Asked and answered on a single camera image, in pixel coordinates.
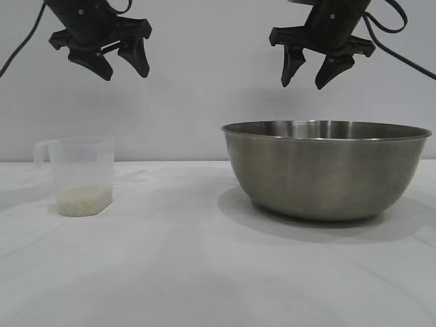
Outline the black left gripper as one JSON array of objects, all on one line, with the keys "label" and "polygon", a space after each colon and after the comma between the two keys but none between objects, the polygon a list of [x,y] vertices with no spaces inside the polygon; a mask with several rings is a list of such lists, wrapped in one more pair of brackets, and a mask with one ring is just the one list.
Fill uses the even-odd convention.
[{"label": "black left gripper", "polygon": [[144,38],[151,35],[152,27],[147,19],[124,17],[107,1],[44,2],[65,27],[54,32],[49,39],[55,50],[68,47],[68,60],[81,65],[105,81],[110,81],[113,69],[109,62],[94,52],[100,48],[121,42],[118,55],[126,60],[142,77],[150,72],[144,51]]}]

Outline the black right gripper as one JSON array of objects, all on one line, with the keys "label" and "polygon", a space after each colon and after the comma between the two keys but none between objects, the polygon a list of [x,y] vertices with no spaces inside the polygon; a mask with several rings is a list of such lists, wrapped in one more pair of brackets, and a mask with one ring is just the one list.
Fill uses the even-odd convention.
[{"label": "black right gripper", "polygon": [[371,40],[352,35],[370,2],[320,0],[300,3],[312,7],[305,24],[299,27],[274,27],[269,41],[272,46],[283,45],[283,87],[289,85],[300,66],[306,62],[304,48],[329,56],[324,59],[315,77],[315,85],[321,90],[339,74],[354,66],[352,55],[370,57],[375,51]]}]

